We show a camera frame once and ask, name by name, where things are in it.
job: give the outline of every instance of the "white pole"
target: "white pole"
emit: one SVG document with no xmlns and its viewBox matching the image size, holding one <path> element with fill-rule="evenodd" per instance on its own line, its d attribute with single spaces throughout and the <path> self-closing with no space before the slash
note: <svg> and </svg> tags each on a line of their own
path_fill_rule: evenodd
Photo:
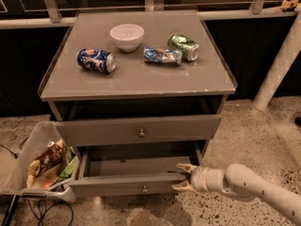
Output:
<svg viewBox="0 0 301 226">
<path fill-rule="evenodd" d="M 265 76 L 262 85 L 253 100 L 253 105 L 259 110 L 264 110 L 287 71 L 291 68 L 295 58 L 301 50 L 301 12 L 298 12 L 295 21 L 288 33 L 285 41 L 272 64 L 269 72 Z"/>
</svg>

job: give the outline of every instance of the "terrazzo floor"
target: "terrazzo floor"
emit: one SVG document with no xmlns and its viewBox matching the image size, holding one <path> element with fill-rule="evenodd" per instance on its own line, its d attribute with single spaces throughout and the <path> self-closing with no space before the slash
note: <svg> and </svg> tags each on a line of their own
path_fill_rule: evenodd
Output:
<svg viewBox="0 0 301 226">
<path fill-rule="evenodd" d="M 273 98 L 264 112 L 249 100 L 226 102 L 221 124 L 203 164 L 221 169 L 232 163 L 244 164 L 269 182 L 301 194 L 301 127 L 294 124 L 298 116 L 301 116 L 301 97 Z M 47 120 L 47 115 L 1 118 L 0 144 L 19 153 L 20 143 L 33 127 Z M 0 148 L 0 162 L 3 181 L 15 159 Z M 293 225 L 259 199 L 237 202 L 216 193 L 91 197 L 78 199 L 71 207 L 72 225 Z M 0 220 L 6 209 L 5 204 L 0 205 Z M 68 225 L 70 219 L 70 209 L 59 205 L 49 211 L 44 225 Z M 36 224 L 38 221 L 27 201 L 19 200 L 10 225 Z"/>
</svg>

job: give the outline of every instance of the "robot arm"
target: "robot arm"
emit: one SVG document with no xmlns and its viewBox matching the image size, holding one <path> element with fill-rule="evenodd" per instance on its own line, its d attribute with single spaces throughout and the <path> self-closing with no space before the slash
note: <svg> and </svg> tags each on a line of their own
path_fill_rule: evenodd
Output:
<svg viewBox="0 0 301 226">
<path fill-rule="evenodd" d="M 210 169 L 178 164 L 190 179 L 173 188 L 178 191 L 218 192 L 229 198 L 250 202 L 260 198 L 296 225 L 301 225 L 301 196 L 271 184 L 251 169 L 232 164 L 226 169 Z"/>
</svg>

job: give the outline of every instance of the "drawer knob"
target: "drawer knob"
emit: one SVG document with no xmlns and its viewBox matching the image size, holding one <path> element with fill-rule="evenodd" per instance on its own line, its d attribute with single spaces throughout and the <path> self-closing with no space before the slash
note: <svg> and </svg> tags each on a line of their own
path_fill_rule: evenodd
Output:
<svg viewBox="0 0 301 226">
<path fill-rule="evenodd" d="M 143 138 L 145 137 L 147 134 L 145 133 L 145 131 L 143 129 L 140 129 L 140 132 L 139 132 L 139 137 Z"/>
<path fill-rule="evenodd" d="M 148 190 L 147 190 L 147 187 L 146 187 L 146 186 L 143 186 L 143 190 L 142 190 L 142 192 L 144 192 L 144 193 L 148 193 Z"/>
</svg>

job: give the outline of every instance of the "white bowl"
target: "white bowl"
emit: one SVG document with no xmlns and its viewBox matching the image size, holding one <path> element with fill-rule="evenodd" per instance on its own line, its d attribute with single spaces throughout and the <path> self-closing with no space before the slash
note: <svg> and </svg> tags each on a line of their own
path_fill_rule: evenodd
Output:
<svg viewBox="0 0 301 226">
<path fill-rule="evenodd" d="M 134 51 L 143 40 L 144 29 L 137 24 L 120 24 L 110 31 L 114 44 L 124 52 Z"/>
</svg>

